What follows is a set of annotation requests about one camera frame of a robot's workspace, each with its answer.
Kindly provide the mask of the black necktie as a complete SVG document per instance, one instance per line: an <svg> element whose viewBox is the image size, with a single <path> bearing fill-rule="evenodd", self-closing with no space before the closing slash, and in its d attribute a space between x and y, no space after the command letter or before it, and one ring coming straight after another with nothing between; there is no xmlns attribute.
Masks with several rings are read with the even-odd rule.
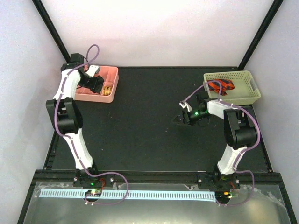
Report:
<svg viewBox="0 0 299 224"><path fill-rule="evenodd" d="M104 79L101 76L96 76L92 78L92 84L91 84L91 91L93 93L100 93L102 90L102 86L104 83Z"/></svg>

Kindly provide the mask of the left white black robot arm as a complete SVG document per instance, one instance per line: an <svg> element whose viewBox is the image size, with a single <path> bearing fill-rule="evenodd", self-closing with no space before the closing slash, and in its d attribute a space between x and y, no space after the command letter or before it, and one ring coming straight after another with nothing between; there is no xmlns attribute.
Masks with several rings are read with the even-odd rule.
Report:
<svg viewBox="0 0 299 224"><path fill-rule="evenodd" d="M73 158L77 176L84 175L84 181L89 186L100 182L100 174L89 154L82 133L83 117L74 100L77 86L100 93L103 78L91 77L85 72L84 56L79 53L71 54L71 59L61 67L61 82L51 100L46 101L46 109L56 133L68 144Z"/></svg>

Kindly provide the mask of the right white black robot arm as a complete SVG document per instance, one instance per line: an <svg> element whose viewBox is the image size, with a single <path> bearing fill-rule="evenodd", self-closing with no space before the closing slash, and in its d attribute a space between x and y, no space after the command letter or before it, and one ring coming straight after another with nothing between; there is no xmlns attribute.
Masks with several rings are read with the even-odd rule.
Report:
<svg viewBox="0 0 299 224"><path fill-rule="evenodd" d="M259 144L260 130L253 116L243 107L211 98L206 91L200 91L196 100L196 109L181 101L179 105L182 111L176 115L173 122L193 126L211 115L223 119L226 148L212 174L214 186L223 188L229 181L234 180L233 176L244 154Z"/></svg>

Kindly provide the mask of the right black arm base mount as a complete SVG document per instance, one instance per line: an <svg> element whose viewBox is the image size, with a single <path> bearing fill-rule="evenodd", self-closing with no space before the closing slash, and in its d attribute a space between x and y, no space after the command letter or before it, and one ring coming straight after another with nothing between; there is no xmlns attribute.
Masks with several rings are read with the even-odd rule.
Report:
<svg viewBox="0 0 299 224"><path fill-rule="evenodd" d="M239 177L236 173L230 175L199 173L197 174L197 180L198 187L201 189L230 190L240 188L240 184L237 182L237 180L239 180Z"/></svg>

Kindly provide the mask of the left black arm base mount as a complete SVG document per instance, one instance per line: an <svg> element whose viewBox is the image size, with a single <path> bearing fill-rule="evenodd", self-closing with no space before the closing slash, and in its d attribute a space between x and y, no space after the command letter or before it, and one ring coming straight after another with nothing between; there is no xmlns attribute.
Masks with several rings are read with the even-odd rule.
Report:
<svg viewBox="0 0 299 224"><path fill-rule="evenodd" d="M112 187L115 179L115 174L105 174L99 177L91 177L85 172L76 174L73 180L73 187L82 187L84 189L97 189L101 187Z"/></svg>

